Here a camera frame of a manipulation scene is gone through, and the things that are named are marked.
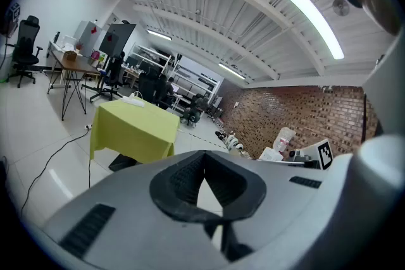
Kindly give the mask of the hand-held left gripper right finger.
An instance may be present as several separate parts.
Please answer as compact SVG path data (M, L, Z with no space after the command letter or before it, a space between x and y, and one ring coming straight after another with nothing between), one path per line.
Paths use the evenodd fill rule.
M205 153L206 174L223 189L225 250L205 270L309 269L305 256L341 194L341 162L326 170Z

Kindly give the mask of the long ceiling light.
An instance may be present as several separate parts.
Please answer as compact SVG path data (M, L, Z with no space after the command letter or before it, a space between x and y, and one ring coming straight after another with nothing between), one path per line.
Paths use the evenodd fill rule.
M289 0L311 22L327 45L335 60L344 59L343 50L332 28L312 0Z
M167 35L159 33L159 32L155 32L155 31L150 30L150 29L147 29L147 33L150 34L150 35L156 36L156 37L160 37L160 38L165 39L165 40L172 41L172 38L170 36L167 36Z
M245 79L246 79L246 78L243 77L240 73L237 73L236 71L234 71L233 69L231 69L231 68L225 66L225 65L222 64L222 63L218 63L218 66L221 67L221 68L223 68L224 70L227 70L229 73L235 75L236 77L238 77L238 78L240 78L240 79L242 79L242 80L245 80Z

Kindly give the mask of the black display on rolling stand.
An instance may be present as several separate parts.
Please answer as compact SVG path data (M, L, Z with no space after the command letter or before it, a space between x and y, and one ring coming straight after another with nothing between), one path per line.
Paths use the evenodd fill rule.
M103 67L98 69L98 72L100 72L100 79L97 83L97 86L82 86L82 88L84 88L85 90L89 89L95 92L95 94L89 98L90 102L93 102L98 97L105 97L109 101L112 101L115 97L119 99L123 97L121 94L119 97L117 95L113 95L111 97L110 93L107 93L106 90L103 90L103 88L109 88L108 86L104 85L104 78L106 76L110 61L114 61L115 58L118 58L121 52L125 53L123 49L127 44L129 37L131 36L135 27L136 24L121 23L111 24L108 28L108 31L106 32L106 35L104 36L104 39L99 47L99 50L107 55L107 58Z

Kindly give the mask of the clear plastic bag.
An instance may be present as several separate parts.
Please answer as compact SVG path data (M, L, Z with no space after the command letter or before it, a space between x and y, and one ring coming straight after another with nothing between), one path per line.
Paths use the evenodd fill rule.
M279 153L283 153L295 135L296 132L294 130L287 127L281 128L279 134L273 142L273 149Z

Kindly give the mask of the white office desk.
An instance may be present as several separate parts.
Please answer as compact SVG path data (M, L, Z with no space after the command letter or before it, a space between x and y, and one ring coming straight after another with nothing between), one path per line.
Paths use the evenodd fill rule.
M123 78L127 83L129 83L130 88L133 88L135 83L139 79L139 75L140 74L137 73L135 70L126 67Z

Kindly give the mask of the round ceiling fixture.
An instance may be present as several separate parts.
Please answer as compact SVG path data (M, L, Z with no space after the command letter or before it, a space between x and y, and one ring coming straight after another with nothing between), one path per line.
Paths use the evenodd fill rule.
M338 16L347 16L350 12L350 6L346 0L333 0L332 9Z

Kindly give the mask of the row of white round devices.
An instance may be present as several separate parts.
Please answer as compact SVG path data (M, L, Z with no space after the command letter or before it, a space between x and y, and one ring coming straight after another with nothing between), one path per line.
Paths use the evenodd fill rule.
M215 131L215 135L225 144L228 150L237 149L242 151L244 149L243 144L232 132L226 133L224 130Z

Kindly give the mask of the person's white shirt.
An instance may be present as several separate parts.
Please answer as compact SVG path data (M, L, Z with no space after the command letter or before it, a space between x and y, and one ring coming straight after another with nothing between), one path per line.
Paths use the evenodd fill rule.
M363 84L385 134L405 137L405 27Z

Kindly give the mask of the yellow-green tablecloth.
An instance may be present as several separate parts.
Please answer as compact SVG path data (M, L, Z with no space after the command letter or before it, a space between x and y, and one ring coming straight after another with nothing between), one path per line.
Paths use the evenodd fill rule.
M173 156L180 119L142 99L143 106L122 99L100 104L94 115L89 156L111 149L145 164Z

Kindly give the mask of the white object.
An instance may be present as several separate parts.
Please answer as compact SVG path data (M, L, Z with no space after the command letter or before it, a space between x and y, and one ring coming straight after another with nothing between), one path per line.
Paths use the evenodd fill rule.
M120 100L127 103L127 104L131 104L133 106L139 106L139 107L144 107L145 106L144 101L136 99L135 97L124 96Z

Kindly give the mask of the wooden desk with black legs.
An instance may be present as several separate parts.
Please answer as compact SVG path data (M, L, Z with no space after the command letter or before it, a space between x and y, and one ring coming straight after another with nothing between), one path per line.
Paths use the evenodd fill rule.
M73 95L78 97L84 114L87 114L85 92L81 93L80 89L81 86L87 86L85 80L87 75L99 76L100 73L91 66L83 56L77 56L75 61L67 61L63 59L63 52L61 51L51 51L51 55L55 63L51 69L47 94L50 94L50 91L56 88L56 81L62 78L64 84L62 85L61 120L63 121L65 119L65 114Z

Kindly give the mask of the white metal shelf rack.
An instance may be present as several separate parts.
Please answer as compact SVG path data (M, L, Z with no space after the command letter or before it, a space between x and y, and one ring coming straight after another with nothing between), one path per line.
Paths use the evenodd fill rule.
M170 76L173 78L172 85L175 91L172 109L181 113L197 98L207 97L210 103L219 87L218 81L179 64L174 67Z
M137 61L137 69L145 73L149 70L156 70L159 74L166 73L174 62L172 55L161 54L154 49L137 44L133 46L129 56Z

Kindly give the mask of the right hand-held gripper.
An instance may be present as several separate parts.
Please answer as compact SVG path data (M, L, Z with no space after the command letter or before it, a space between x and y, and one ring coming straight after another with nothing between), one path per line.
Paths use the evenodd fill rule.
M288 162L301 163L305 168L326 170L333 161L333 154L328 139L308 147L292 150Z

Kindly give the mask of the black table base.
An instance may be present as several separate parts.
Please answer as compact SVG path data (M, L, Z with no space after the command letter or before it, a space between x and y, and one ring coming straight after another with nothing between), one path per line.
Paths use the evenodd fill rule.
M117 172L121 169L129 168L132 166L136 166L139 164L138 161L135 159L132 159L131 157L124 156L122 154L119 154L114 161L108 166L108 168L112 172Z

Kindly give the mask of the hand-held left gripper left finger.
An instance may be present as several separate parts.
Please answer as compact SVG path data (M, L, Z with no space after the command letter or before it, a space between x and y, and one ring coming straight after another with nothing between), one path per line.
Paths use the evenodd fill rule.
M49 218L43 248L71 270L220 270L228 261L201 224L172 220L149 185L179 154L115 172Z

